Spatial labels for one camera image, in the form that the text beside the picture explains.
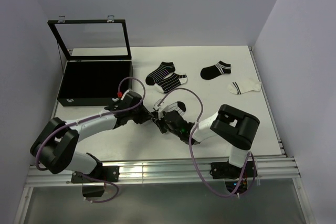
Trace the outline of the white sock black thin stripes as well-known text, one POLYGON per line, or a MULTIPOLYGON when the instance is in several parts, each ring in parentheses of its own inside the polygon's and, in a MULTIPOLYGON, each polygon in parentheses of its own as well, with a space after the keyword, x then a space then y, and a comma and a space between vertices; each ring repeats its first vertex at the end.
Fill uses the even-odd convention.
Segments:
POLYGON ((172 111, 176 111, 179 115, 183 116, 186 112, 186 105, 181 101, 172 103, 166 107, 166 112, 169 113, 172 111))

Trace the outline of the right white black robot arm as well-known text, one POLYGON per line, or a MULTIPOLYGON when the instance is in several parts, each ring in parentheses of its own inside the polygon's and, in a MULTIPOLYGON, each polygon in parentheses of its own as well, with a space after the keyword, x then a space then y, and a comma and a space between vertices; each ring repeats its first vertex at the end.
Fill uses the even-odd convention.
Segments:
POLYGON ((153 122, 161 133, 170 132, 182 142, 197 145, 212 137, 220 137, 232 147, 227 164, 228 173, 234 177, 245 171, 245 159, 250 151, 260 120, 230 105, 221 105, 212 116, 198 124, 183 119, 186 106, 183 102, 154 106, 153 122))

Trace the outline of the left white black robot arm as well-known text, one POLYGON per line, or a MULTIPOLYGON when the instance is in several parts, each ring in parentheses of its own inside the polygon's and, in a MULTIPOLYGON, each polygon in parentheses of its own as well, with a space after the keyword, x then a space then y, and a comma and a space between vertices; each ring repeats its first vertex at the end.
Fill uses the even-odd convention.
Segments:
POLYGON ((100 132, 117 129, 129 121, 143 124, 153 118, 138 93, 128 90, 97 114, 63 121, 51 119, 30 148, 39 170, 58 174, 64 170, 84 176, 91 182, 107 177, 102 162, 90 153, 76 152, 77 144, 100 132))

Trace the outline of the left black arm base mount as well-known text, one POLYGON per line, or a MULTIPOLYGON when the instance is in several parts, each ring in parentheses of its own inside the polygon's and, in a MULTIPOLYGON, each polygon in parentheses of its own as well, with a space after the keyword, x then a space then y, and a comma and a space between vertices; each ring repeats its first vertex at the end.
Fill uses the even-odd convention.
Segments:
POLYGON ((72 184, 82 184, 82 195, 87 201, 93 203, 103 203, 116 198, 119 194, 119 187, 116 182, 119 180, 119 166, 99 166, 89 175, 73 172, 71 177, 72 184), (115 188, 114 194, 107 199, 101 199, 107 192, 107 186, 115 188))

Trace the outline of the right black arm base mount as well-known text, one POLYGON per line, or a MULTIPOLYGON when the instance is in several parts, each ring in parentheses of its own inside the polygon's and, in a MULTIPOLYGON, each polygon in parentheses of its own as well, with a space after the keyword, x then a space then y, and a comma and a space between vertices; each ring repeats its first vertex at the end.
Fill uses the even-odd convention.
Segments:
MULTIPOLYGON (((209 174, 212 176, 213 179, 229 179, 228 182, 225 181, 225 186, 227 191, 231 193, 237 186, 241 170, 241 168, 233 166, 228 162, 212 162, 209 174)), ((245 193, 249 189, 249 186, 252 184, 249 183, 248 180, 250 178, 252 180, 256 179, 257 176, 258 172, 256 167, 254 166, 252 161, 248 161, 243 173, 242 181, 240 182, 235 194, 238 195, 245 193)))

